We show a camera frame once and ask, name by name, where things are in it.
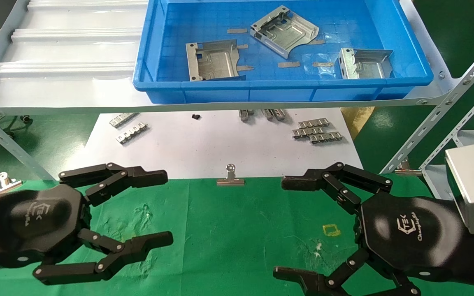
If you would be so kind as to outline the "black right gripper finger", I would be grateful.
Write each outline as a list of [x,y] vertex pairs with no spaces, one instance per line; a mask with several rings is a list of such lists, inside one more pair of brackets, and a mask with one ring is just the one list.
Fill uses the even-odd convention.
[[[305,296],[348,296],[342,285],[366,263],[374,262],[374,254],[358,249],[329,276],[299,268],[276,266],[273,277],[300,285]],[[421,291],[403,272],[390,272],[395,288],[379,291],[371,296],[421,296]]]
[[346,187],[351,185],[373,194],[390,192],[393,182],[378,174],[337,162],[326,169],[308,169],[302,176],[284,176],[281,187],[288,191],[322,190],[349,214],[359,214],[361,198]]

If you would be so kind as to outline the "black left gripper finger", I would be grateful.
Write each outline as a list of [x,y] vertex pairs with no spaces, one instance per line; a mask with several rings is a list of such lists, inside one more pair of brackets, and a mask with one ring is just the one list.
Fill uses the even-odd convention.
[[85,191],[84,200],[86,204],[94,207],[130,187],[153,187],[166,184],[169,180],[164,170],[145,171],[141,166],[122,167],[115,163],[62,171],[59,178],[61,184],[72,188],[91,185],[92,187]]
[[44,285],[107,281],[124,266],[144,261],[151,250],[174,242],[170,231],[136,236],[124,243],[91,230],[81,230],[77,237],[80,244],[105,254],[105,257],[98,262],[41,264],[33,276]]

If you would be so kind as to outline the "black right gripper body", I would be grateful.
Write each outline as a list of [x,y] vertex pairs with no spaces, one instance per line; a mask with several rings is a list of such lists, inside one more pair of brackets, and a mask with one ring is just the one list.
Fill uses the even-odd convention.
[[457,252],[466,227],[454,202],[380,193],[359,210],[367,264],[380,275],[403,273],[432,281],[460,276],[464,267]]

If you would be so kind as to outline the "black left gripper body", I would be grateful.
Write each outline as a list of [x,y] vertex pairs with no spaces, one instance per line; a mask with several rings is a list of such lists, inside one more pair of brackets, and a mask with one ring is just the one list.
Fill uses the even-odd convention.
[[83,195],[67,184],[0,194],[0,267],[62,262],[81,247],[78,234],[91,217]]

